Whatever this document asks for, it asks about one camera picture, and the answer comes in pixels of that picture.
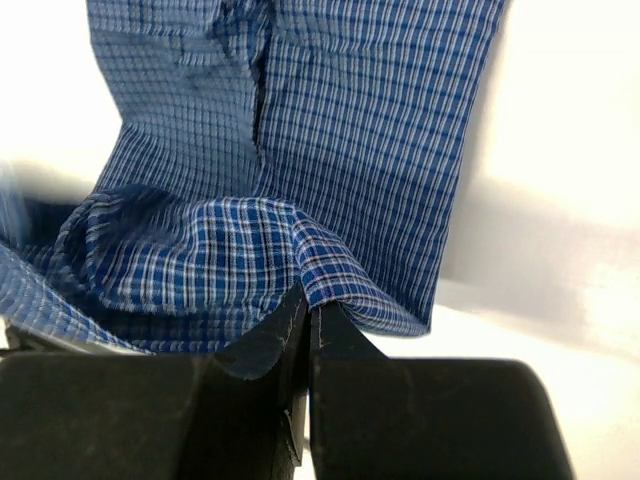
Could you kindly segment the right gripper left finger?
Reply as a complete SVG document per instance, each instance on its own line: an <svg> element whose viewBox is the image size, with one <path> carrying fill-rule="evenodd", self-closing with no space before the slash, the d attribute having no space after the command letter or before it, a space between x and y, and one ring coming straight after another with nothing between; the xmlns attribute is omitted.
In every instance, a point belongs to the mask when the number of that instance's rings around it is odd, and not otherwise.
<svg viewBox="0 0 640 480"><path fill-rule="evenodd" d="M5 479L290 479L302 461L307 302L213 354L141 355L10 327Z"/></svg>

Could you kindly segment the blue checked long sleeve shirt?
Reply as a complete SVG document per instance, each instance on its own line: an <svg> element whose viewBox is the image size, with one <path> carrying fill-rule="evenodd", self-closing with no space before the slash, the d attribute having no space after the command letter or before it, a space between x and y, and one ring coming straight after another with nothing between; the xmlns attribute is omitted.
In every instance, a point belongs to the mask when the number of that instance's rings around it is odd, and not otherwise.
<svg viewBox="0 0 640 480"><path fill-rule="evenodd" d="M500 1L91 1L122 125L93 192L1 183L1 314L211 352L294 286L422 336Z"/></svg>

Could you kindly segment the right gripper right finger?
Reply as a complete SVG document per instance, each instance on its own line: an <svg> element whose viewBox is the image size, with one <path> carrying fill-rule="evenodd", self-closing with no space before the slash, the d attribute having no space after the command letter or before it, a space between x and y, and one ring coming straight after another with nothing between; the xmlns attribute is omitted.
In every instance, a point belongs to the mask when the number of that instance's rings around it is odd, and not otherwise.
<svg viewBox="0 0 640 480"><path fill-rule="evenodd" d="M395 359L337 305L311 315L320 479L570 479L547 392L516 360Z"/></svg>

